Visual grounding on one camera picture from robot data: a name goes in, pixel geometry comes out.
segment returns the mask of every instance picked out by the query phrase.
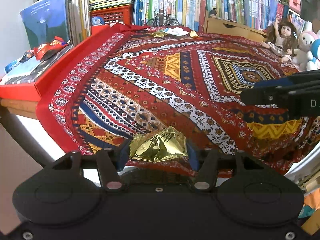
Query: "doll's foot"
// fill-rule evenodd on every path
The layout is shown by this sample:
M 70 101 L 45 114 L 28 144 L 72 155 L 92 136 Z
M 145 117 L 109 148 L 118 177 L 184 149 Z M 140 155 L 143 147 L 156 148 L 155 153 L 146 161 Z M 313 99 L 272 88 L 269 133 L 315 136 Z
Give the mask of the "doll's foot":
M 266 49 L 270 49 L 270 45 L 268 43 L 265 43 L 264 41 L 261 42 L 261 46 Z
M 284 62 L 287 62 L 289 61 L 289 58 L 288 57 L 282 57 L 281 58 L 281 62 L 284 63 Z

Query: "patterned tablecloth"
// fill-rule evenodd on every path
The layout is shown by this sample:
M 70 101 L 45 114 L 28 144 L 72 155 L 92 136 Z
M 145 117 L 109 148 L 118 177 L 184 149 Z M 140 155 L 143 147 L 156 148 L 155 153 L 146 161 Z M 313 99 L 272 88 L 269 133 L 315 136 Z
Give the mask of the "patterned tablecloth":
M 116 44 L 121 46 L 110 54 Z M 240 37 L 115 33 L 70 66 L 47 107 L 82 154 L 171 125 L 199 147 L 245 150 L 284 174 L 318 142 L 319 119 L 288 120 L 287 111 L 273 105 L 245 106 L 240 93 L 295 72 Z M 195 174 L 186 159 L 128 165 Z

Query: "miniature bicycle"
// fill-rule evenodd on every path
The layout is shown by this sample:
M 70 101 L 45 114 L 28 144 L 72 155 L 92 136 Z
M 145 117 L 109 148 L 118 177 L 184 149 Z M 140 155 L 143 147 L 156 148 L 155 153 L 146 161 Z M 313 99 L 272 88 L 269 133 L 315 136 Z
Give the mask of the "miniature bicycle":
M 160 24 L 160 18 L 166 18 L 165 21 L 163 21 L 163 24 Z M 146 25 L 151 26 L 151 27 L 158 27 L 158 26 L 179 26 L 180 23 L 177 19 L 172 18 L 171 14 L 167 14 L 164 16 L 163 13 L 156 13 L 155 12 L 155 17 L 148 20 Z

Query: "orange cloth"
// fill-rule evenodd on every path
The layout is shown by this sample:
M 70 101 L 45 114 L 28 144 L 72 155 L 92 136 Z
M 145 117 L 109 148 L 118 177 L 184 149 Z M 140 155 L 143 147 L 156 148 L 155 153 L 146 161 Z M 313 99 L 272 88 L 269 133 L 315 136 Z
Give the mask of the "orange cloth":
M 304 204 L 315 208 L 316 210 L 320 208 L 320 188 L 316 189 L 309 195 L 304 197 Z

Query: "bicycle wheel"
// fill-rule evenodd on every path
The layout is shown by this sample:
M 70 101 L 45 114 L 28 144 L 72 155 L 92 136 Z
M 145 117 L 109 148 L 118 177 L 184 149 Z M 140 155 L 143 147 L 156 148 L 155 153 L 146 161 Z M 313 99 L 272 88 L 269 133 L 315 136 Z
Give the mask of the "bicycle wheel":
M 177 19 L 170 19 L 167 21 L 166 26 L 179 26 L 180 23 L 178 22 Z
M 157 21 L 153 18 L 147 21 L 146 23 L 147 26 L 151 26 L 151 27 L 157 27 Z

